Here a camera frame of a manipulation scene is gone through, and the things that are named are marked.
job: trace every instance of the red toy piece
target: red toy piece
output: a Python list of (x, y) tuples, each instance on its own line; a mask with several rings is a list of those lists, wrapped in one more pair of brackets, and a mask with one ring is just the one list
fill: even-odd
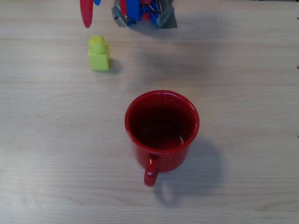
[(152, 0), (140, 0), (140, 5), (149, 5)]
[(93, 0), (80, 0), (80, 8), (84, 26), (89, 28), (93, 18)]
[(127, 15), (127, 3), (126, 0), (120, 0), (121, 4), (121, 14)]
[(143, 13), (141, 20), (150, 20), (150, 12)]

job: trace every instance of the blue toy piece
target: blue toy piece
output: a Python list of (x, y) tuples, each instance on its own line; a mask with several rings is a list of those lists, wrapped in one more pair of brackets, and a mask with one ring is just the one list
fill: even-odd
[(136, 21), (140, 21), (141, 19), (139, 3), (140, 0), (126, 0), (127, 16)]
[(97, 6), (101, 3), (101, 0), (93, 0), (93, 1)]

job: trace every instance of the red mug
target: red mug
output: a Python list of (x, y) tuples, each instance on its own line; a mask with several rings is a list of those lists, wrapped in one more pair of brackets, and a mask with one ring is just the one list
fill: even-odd
[(145, 168), (144, 183), (153, 187), (158, 172), (180, 166), (199, 130), (194, 105), (165, 90), (147, 92), (128, 107), (125, 128), (136, 160)]

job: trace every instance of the wood grain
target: wood grain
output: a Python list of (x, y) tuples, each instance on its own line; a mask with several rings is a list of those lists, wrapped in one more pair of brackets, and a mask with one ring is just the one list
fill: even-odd
[[(171, 30), (119, 28), (112, 4), (86, 29), (79, 1), (0, 1), (0, 223), (298, 223), (299, 4), (177, 0)], [(89, 68), (92, 35), (109, 72)], [(123, 119), (157, 89), (201, 127), (147, 188)]]

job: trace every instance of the mug handle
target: mug handle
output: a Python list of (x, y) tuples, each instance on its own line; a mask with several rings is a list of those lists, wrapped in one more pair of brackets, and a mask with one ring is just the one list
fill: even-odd
[(153, 187), (155, 185), (158, 176), (158, 158), (158, 155), (149, 154), (144, 174), (144, 184), (148, 187)]

